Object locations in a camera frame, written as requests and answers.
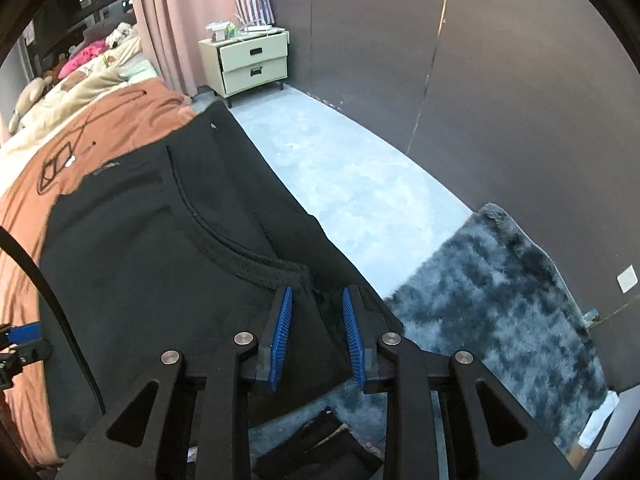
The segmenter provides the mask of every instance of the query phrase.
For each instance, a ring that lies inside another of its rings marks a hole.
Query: shaggy rug
[[[607,395],[582,314],[556,266],[497,205],[473,214],[386,303],[423,350],[478,355],[564,453]],[[364,396],[351,380],[253,428],[252,456],[325,406],[384,449],[386,396]]]

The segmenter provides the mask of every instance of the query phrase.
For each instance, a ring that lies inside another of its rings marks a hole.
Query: nightstand
[[[248,32],[223,41],[198,43],[207,84],[228,100],[249,88],[287,77],[289,33],[273,27],[265,32]]]

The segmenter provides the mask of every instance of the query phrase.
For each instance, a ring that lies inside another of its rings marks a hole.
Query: electrical outlet
[[[638,277],[636,276],[633,265],[629,265],[618,275],[618,284],[620,285],[622,294],[625,294],[636,283],[638,283]]]

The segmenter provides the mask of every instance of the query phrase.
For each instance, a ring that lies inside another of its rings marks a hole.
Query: metal bolt
[[[175,350],[167,350],[164,354],[162,354],[162,362],[166,365],[172,365],[177,363],[180,359],[180,354],[178,354]]]
[[[402,338],[395,332],[387,332],[382,335],[382,342],[385,345],[393,346],[399,344],[401,341]]]
[[[254,335],[251,332],[238,332],[234,337],[234,342],[238,345],[248,345],[254,340]]]
[[[456,352],[456,361],[463,365],[469,365],[474,361],[474,357],[467,351]]]

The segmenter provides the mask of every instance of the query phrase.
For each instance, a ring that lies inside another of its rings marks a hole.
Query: triangular cutout
[[[131,447],[140,447],[145,437],[151,409],[156,402],[159,385],[152,381],[137,394],[116,421],[107,430],[107,438]]]
[[[527,430],[484,382],[476,384],[478,397],[482,404],[484,420],[489,429],[489,437],[495,447],[506,446],[512,442],[525,440]]]

